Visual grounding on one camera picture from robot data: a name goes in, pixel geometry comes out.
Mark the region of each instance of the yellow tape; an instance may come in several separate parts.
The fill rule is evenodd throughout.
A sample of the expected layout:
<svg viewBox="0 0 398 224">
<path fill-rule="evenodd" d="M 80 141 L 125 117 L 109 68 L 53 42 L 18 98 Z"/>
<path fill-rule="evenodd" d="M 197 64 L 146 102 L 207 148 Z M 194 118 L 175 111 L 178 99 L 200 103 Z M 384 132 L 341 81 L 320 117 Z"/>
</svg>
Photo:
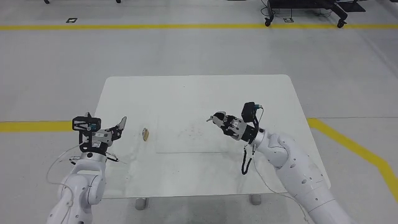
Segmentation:
<svg viewBox="0 0 398 224">
<path fill-rule="evenodd" d="M 71 121 L 0 122 L 0 133 L 72 131 Z"/>
<path fill-rule="evenodd" d="M 371 151 L 360 146 L 352 139 L 335 131 L 319 119 L 307 119 L 307 121 L 311 128 L 317 129 L 324 135 L 376 166 L 379 169 L 380 174 L 383 176 L 391 194 L 394 196 L 396 202 L 398 202 L 398 178 L 394 175 L 394 171 L 383 158 L 373 154 Z"/>
<path fill-rule="evenodd" d="M 0 26 L 0 30 L 265 29 L 264 24 L 114 24 Z M 271 29 L 337 29 L 336 24 L 272 24 Z M 344 29 L 398 29 L 398 24 L 346 24 Z"/>
</svg>

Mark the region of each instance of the floor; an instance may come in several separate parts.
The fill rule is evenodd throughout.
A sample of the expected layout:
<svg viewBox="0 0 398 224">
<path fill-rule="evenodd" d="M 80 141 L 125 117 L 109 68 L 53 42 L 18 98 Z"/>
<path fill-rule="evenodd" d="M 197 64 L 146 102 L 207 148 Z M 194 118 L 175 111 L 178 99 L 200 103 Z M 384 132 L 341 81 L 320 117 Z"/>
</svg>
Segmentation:
<svg viewBox="0 0 398 224">
<path fill-rule="evenodd" d="M 260 1 L 2 0 L 0 26 L 120 24 L 262 24 Z M 133 75 L 287 74 L 306 117 L 320 118 L 386 160 L 398 174 L 398 5 L 361 3 L 357 29 L 317 27 L 0 31 L 0 121 L 69 120 L 94 112 L 105 80 Z M 336 24 L 317 11 L 293 10 L 295 23 Z M 284 24 L 290 10 L 280 11 Z M 331 191 L 358 222 L 396 223 L 397 202 L 376 167 L 312 130 Z M 56 203 L 45 183 L 53 160 L 77 142 L 75 133 L 0 133 L 1 223 L 43 223 Z M 61 179 L 67 162 L 51 177 Z M 95 223 L 305 223 L 294 202 L 263 195 L 103 200 Z"/>
</svg>

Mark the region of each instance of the table foot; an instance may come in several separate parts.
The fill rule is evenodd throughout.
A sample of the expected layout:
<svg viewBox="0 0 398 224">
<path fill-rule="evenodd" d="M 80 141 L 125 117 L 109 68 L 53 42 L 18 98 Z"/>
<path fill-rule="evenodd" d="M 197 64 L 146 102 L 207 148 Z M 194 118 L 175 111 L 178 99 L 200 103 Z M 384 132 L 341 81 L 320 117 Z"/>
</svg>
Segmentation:
<svg viewBox="0 0 398 224">
<path fill-rule="evenodd" d="M 144 210 L 147 206 L 148 198 L 136 199 L 136 210 Z"/>
<path fill-rule="evenodd" d="M 250 195 L 250 203 L 254 206 L 258 206 L 261 204 L 261 195 Z"/>
</svg>

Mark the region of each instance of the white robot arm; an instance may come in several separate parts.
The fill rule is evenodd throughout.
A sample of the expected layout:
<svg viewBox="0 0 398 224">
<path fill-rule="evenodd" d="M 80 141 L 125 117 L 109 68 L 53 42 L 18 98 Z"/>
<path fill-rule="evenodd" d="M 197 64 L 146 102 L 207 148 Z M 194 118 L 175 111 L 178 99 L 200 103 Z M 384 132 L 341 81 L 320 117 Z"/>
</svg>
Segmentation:
<svg viewBox="0 0 398 224">
<path fill-rule="evenodd" d="M 263 153 L 285 189 L 301 204 L 316 224 L 356 224 L 331 194 L 318 166 L 288 135 L 271 134 L 259 127 L 256 110 L 262 108 L 246 103 L 243 119 L 225 112 L 210 117 L 225 135 L 243 140 Z M 254 127 L 246 124 L 252 122 Z"/>
<path fill-rule="evenodd" d="M 106 150 L 121 137 L 126 120 L 124 117 L 115 127 L 101 129 L 101 120 L 92 118 L 89 113 L 73 119 L 72 127 L 79 131 L 82 154 L 62 180 L 58 189 L 59 202 L 50 212 L 47 224 L 90 224 L 93 221 L 91 206 L 99 204 L 105 190 L 105 163 L 108 159 L 118 161 L 106 157 Z"/>
</svg>

